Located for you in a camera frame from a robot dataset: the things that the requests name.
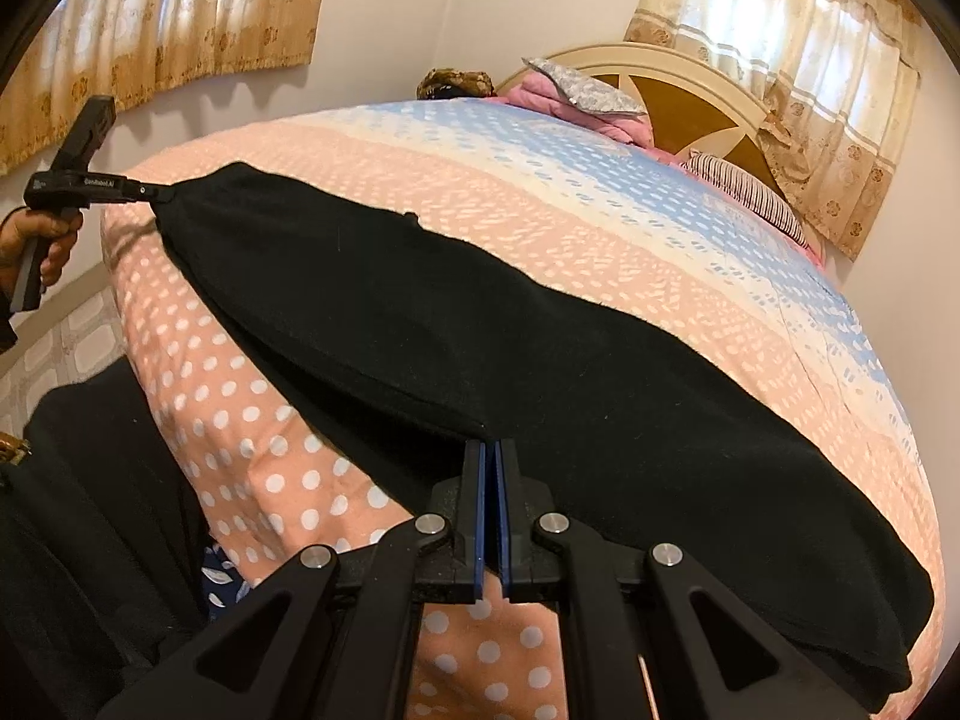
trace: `human hand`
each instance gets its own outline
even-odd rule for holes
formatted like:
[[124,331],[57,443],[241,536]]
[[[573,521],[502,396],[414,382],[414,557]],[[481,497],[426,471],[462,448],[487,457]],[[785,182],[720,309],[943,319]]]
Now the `human hand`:
[[0,226],[0,290],[8,299],[13,296],[16,277],[24,265],[23,250],[30,238],[53,239],[47,257],[40,266],[40,281],[45,287],[56,284],[70,259],[70,250],[77,242],[77,231],[83,226],[83,214],[70,221],[49,211],[20,208]]

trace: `wooden headboard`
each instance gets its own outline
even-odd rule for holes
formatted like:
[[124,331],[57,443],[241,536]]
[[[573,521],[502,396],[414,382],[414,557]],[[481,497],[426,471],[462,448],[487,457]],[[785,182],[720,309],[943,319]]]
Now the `wooden headboard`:
[[[656,146],[682,154],[690,146],[741,166],[779,194],[760,148],[757,129],[767,107],[720,71],[689,56],[642,43],[605,43],[545,57],[642,97]],[[502,94],[527,69],[497,87]]]

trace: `floral curtain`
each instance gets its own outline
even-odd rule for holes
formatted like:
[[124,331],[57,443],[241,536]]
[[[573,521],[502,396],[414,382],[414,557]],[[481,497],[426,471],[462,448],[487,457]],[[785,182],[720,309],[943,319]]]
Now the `floral curtain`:
[[696,56],[764,100],[760,148],[786,199],[856,259],[901,156],[922,29],[909,0],[640,0],[626,40]]
[[310,61],[320,0],[63,0],[0,95],[0,175],[64,138],[95,94],[117,109],[216,74]]

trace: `metal screw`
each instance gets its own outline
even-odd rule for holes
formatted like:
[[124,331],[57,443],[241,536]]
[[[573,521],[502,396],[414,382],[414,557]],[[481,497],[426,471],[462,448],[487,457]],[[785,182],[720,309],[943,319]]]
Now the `metal screw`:
[[548,512],[541,517],[541,528],[547,533],[563,533],[570,527],[570,520],[559,512]]
[[676,565],[683,560],[683,550],[675,544],[658,544],[654,547],[654,560],[660,565]]
[[323,568],[332,558],[330,550],[321,544],[314,544],[301,552],[301,563],[307,568]]
[[416,529],[424,536],[435,536],[446,527],[446,520],[440,514],[421,514],[416,518]]

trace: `polka dot bed sheet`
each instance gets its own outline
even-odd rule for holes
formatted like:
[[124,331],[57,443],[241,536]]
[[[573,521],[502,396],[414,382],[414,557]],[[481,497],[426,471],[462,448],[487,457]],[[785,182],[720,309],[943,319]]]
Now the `polka dot bed sheet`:
[[[653,322],[794,424],[880,509],[929,571],[936,603],[910,656],[936,664],[944,573],[904,411],[853,312],[762,220],[689,177],[556,119],[469,100],[326,111],[210,135],[130,171],[170,183],[242,160],[483,247],[565,293]],[[246,359],[164,253],[146,204],[104,212],[128,354],[211,533],[256,586],[311,543],[376,543],[409,517]],[[310,295],[304,276],[304,299]],[[411,718],[565,718],[555,617],[507,605],[428,608]]]

